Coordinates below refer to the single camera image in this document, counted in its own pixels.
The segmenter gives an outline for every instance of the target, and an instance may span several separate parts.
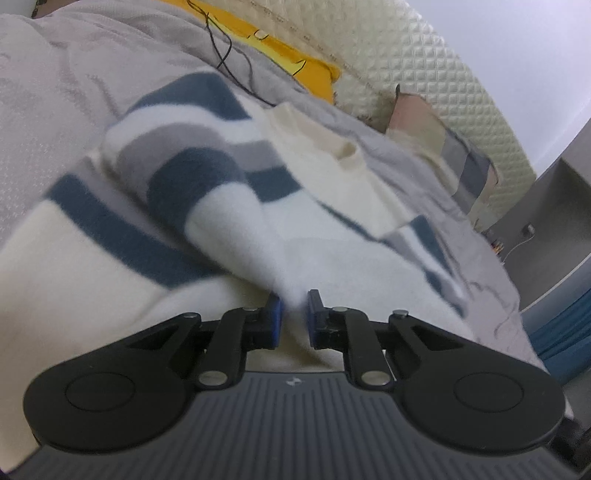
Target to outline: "pillow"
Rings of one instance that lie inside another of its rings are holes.
[[[500,181],[491,159],[446,127],[421,96],[397,90],[386,135],[431,165],[474,227],[486,223],[486,205]]]

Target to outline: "blue and white stripe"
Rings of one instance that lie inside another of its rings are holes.
[[[106,133],[101,153],[134,199],[88,172],[63,177],[48,197],[129,268],[169,288],[230,272],[299,294],[296,280],[283,278],[289,259],[265,205],[307,195],[305,186],[217,73],[184,76],[141,99]],[[374,238],[341,212],[315,200],[306,205],[301,218],[337,219],[359,241],[379,242],[418,265],[463,313],[463,287],[423,216]]]

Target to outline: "quilted headboard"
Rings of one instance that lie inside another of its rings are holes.
[[[535,180],[521,145],[484,87],[403,0],[209,0],[306,53],[336,63],[336,105],[384,132],[396,85],[419,93],[492,160],[502,183],[488,227]]]

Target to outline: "gray blanket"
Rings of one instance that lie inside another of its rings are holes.
[[[217,64],[204,26],[155,0],[82,0],[36,21],[0,16],[0,243],[46,188],[97,146],[108,125],[202,61]],[[235,44],[226,63],[267,101],[289,101],[354,139],[371,169],[436,227],[469,292],[467,321],[480,342],[541,366],[514,286],[427,165],[311,97],[258,52]]]

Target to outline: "yellow pillow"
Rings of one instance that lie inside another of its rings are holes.
[[[257,49],[297,79],[312,95],[333,103],[332,84],[340,76],[337,66],[310,57],[225,10],[197,0],[163,1],[183,8],[205,22],[205,15],[199,9],[203,10],[209,15],[210,24],[214,23],[212,28],[220,28],[231,37]]]

